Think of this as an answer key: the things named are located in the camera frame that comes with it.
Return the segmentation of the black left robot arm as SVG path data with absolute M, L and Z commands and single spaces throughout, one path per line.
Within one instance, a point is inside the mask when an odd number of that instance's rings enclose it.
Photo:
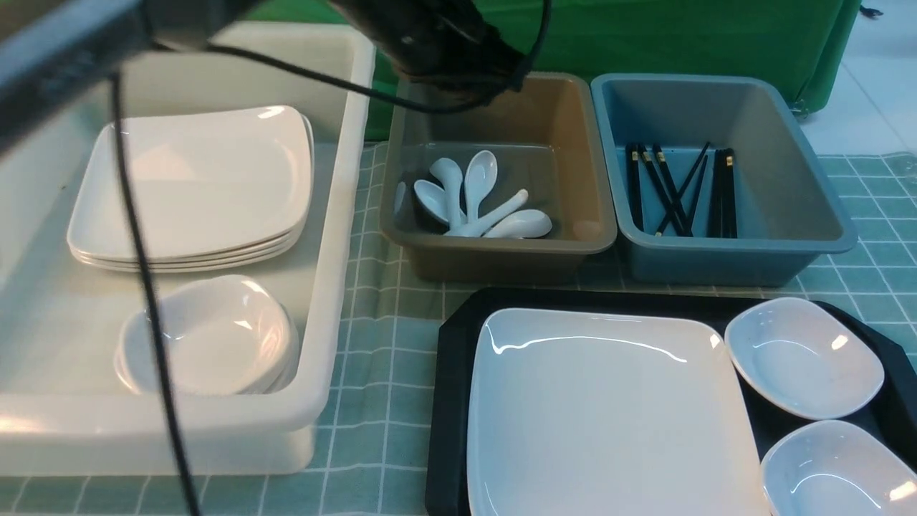
M 518 92 L 544 46 L 552 3 L 542 3 L 530 52 L 509 46 L 471 1 L 334 1 L 404 79 L 456 98 L 430 107 L 309 70 L 213 37 L 256 1 L 4 1 L 2 150 L 16 147 L 78 97 L 144 52 L 209 52 L 249 59 L 394 107 L 454 115 Z

